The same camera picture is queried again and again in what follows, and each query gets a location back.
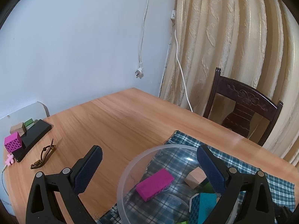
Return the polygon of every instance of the pink cube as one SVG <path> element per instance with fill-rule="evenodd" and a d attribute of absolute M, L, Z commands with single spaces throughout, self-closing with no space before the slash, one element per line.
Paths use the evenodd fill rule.
<path fill-rule="evenodd" d="M 22 139 L 19 133 L 16 131 L 8 137 L 5 137 L 4 146 L 8 153 L 11 153 L 22 147 Z"/>
<path fill-rule="evenodd" d="M 157 173 L 143 180 L 136 185 L 136 191 L 140 194 L 144 201 L 148 201 L 150 198 L 161 192 L 174 180 L 174 177 L 166 170 L 161 169 Z"/>

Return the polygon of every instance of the silver bolt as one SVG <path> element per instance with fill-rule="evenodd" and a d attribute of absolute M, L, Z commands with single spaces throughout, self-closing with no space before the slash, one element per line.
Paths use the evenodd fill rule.
<path fill-rule="evenodd" d="M 36 174 L 36 177 L 37 178 L 40 178 L 42 176 L 42 172 L 38 172 L 37 174 Z"/>
<path fill-rule="evenodd" d="M 259 175 L 260 177 L 264 177 L 264 176 L 265 176 L 264 172 L 262 172 L 262 171 L 258 171 L 258 175 Z"/>
<path fill-rule="evenodd" d="M 70 171 L 71 171 L 71 170 L 70 170 L 68 167 L 66 167 L 65 169 L 62 170 L 62 172 L 63 172 L 64 174 L 68 174 Z"/>
<path fill-rule="evenodd" d="M 236 173 L 236 172 L 237 172 L 237 170 L 236 170 L 234 167 L 231 167 L 231 168 L 229 169 L 229 171 L 230 171 L 231 173 Z"/>

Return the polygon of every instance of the white wall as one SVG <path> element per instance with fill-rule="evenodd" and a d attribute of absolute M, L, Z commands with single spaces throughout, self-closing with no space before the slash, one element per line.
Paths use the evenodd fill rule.
<path fill-rule="evenodd" d="M 21 0 L 0 30 L 0 118 L 33 102 L 50 114 L 136 87 L 158 95 L 174 0 Z"/>

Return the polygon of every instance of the blue gripper pad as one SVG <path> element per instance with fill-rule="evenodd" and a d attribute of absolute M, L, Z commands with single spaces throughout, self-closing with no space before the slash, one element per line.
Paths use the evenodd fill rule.
<path fill-rule="evenodd" d="M 102 148 L 93 146 L 84 158 L 80 158 L 75 163 L 70 175 L 70 182 L 75 194 L 84 193 L 102 159 Z"/>
<path fill-rule="evenodd" d="M 226 190 L 225 186 L 225 178 L 215 165 L 211 158 L 216 158 L 213 156 L 209 156 L 208 154 L 212 154 L 211 151 L 206 146 L 199 146 L 197 148 L 197 161 L 199 162 L 202 170 L 206 174 L 210 184 L 213 187 L 213 190 L 216 193 L 224 194 Z"/>

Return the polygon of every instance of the curtain fold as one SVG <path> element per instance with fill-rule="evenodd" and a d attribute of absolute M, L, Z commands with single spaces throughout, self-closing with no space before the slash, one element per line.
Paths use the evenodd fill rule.
<path fill-rule="evenodd" d="M 299 25 L 281 0 L 177 0 L 178 58 L 193 111 L 202 115 L 216 67 L 275 103 L 281 115 L 264 147 L 294 166 L 299 161 Z M 189 108 L 173 37 L 160 97 Z M 234 102 L 216 95 L 209 119 L 222 123 Z M 268 121 L 255 115 L 250 139 Z"/>

